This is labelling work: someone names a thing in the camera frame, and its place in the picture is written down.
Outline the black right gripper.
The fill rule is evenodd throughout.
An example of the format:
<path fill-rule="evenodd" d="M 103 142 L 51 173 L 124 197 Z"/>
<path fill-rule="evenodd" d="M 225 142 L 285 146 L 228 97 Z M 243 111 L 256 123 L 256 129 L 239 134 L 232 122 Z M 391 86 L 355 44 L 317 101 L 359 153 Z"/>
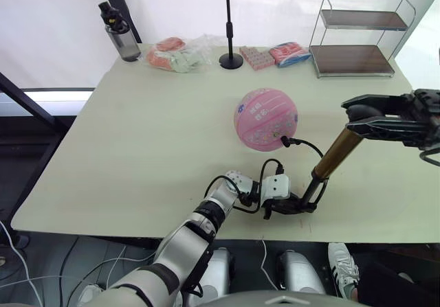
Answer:
<path fill-rule="evenodd" d="M 366 94 L 344 101 L 341 107 L 369 106 L 383 114 L 350 119 L 346 128 L 364 139 L 399 141 L 406 147 L 430 150 L 439 145 L 439 90 L 416 89 L 401 95 Z"/>

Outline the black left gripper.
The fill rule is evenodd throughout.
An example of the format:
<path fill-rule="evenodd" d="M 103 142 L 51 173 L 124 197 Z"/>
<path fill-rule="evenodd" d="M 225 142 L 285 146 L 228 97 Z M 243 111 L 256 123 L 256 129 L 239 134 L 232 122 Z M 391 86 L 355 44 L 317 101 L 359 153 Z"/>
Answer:
<path fill-rule="evenodd" d="M 314 213 L 316 206 L 314 202 L 310 202 L 309 199 L 299 197 L 298 195 L 291 193 L 291 197 L 286 199 L 268 199 L 263 203 L 264 220 L 269 220 L 273 212 L 283 215 L 293 215 L 302 213 Z"/>

